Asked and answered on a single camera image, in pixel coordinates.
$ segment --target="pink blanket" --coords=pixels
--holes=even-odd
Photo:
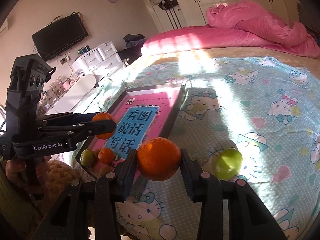
[[[174,53],[194,49],[263,47],[298,56],[320,58],[320,48],[302,23],[289,27],[259,4],[244,0],[238,4],[208,8],[206,26],[191,26],[151,37],[143,55]]]

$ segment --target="bed sheet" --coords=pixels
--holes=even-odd
[[[251,185],[289,239],[306,233],[320,200],[320,81],[306,68],[272,57],[214,58],[137,67],[124,79],[101,96],[101,110],[126,88],[182,83],[187,95],[169,139],[211,173],[220,152],[237,147],[244,161],[232,180]],[[200,210],[179,171],[149,181],[136,203],[117,203],[118,221],[147,240],[196,239]]]

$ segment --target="black screen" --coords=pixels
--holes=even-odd
[[[55,58],[88,36],[79,15],[72,14],[32,35],[33,42],[45,61]]]

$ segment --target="drawer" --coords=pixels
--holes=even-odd
[[[105,44],[99,46],[98,51],[103,60],[106,60],[117,52],[112,42],[106,42]]]
[[[93,74],[97,77],[98,80],[101,80],[106,75],[113,72],[120,64],[122,60],[120,59],[118,53],[112,55],[107,60],[104,60],[95,70]]]
[[[100,62],[102,62],[102,58],[100,56],[100,53],[97,50],[84,56],[81,60],[88,66],[89,69],[95,67]]]

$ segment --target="wall socket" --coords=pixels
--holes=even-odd
[[[70,60],[69,56],[66,56],[65,58],[63,58],[62,60],[60,60],[60,64],[63,65],[65,63],[67,63]]]

